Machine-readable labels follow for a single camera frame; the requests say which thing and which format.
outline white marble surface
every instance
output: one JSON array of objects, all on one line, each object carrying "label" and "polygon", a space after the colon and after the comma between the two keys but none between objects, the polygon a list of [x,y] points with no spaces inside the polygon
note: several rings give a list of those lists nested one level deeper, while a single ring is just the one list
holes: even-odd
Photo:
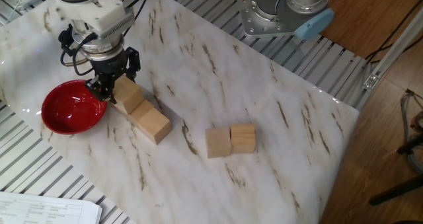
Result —
[{"label": "white marble surface", "polygon": [[[78,76],[60,65],[68,22],[54,11],[47,0],[0,28],[0,99],[136,223],[318,223],[356,110],[173,0],[148,0],[126,45],[173,131],[155,146],[108,107],[93,129],[58,135],[41,104]],[[249,122],[254,154],[206,158],[205,129]]]}]

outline bowl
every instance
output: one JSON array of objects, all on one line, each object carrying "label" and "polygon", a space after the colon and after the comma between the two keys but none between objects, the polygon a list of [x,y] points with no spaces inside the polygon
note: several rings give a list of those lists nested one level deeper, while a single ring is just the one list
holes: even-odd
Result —
[{"label": "bowl", "polygon": [[73,135],[87,131],[102,118],[107,102],[98,101],[84,82],[68,81],[47,95],[41,107],[41,118],[47,128]]}]

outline wooden rectangular block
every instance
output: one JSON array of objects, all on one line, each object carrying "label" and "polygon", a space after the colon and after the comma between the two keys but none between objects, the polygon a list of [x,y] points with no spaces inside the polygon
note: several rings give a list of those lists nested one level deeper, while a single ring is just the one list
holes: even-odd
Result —
[{"label": "wooden rectangular block", "polygon": [[207,158],[231,155],[231,136],[229,128],[206,130]]},{"label": "wooden rectangular block", "polygon": [[141,118],[153,108],[154,105],[152,105],[148,100],[144,100],[134,109],[134,111],[131,112],[131,114],[124,115],[134,126],[139,127],[139,121]]},{"label": "wooden rectangular block", "polygon": [[171,121],[155,108],[146,110],[148,110],[147,106],[144,109],[136,108],[130,114],[130,122],[138,127],[154,144],[158,144],[172,131]]},{"label": "wooden rectangular block", "polygon": [[253,124],[231,125],[232,153],[253,153],[256,148],[256,131]]},{"label": "wooden rectangular block", "polygon": [[113,104],[113,107],[123,114],[130,114],[144,100],[141,87],[128,79],[126,75],[116,80],[113,96],[117,102]]}]

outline white paper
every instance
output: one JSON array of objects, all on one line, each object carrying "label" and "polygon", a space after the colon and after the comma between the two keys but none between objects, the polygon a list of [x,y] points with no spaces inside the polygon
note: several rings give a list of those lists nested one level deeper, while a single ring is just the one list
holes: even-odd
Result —
[{"label": "white paper", "polygon": [[97,224],[100,214],[84,200],[0,192],[0,224]]}]

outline blue part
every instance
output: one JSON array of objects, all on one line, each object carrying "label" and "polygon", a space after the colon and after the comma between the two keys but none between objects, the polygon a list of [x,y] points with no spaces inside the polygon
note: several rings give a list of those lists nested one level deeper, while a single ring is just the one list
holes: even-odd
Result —
[{"label": "blue part", "polygon": [[295,30],[294,34],[302,40],[312,39],[332,22],[333,16],[333,10],[326,9],[302,24]]}]

